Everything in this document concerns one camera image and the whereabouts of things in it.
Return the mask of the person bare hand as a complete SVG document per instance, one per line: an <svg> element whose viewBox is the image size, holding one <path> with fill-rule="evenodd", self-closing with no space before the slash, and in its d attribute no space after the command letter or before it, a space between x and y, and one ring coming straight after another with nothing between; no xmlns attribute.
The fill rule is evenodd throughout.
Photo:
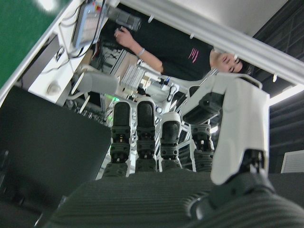
<svg viewBox="0 0 304 228"><path fill-rule="evenodd" d="M114 32L114 37L120 45L126 48L130 48L135 43L131 33L125 27L116 29Z"/></svg>

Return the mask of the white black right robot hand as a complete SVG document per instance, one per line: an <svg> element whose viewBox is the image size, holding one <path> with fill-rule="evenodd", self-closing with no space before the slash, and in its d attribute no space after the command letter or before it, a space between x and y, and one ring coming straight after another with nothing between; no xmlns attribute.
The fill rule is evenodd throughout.
<svg viewBox="0 0 304 228"><path fill-rule="evenodd" d="M243 74L215 73L187 100L182 120L200 124L222 115L218 144L206 170L181 169L173 150L162 172L142 171L81 185L48 228L301 228L304 210L276 194L268 179L269 94Z"/></svg>

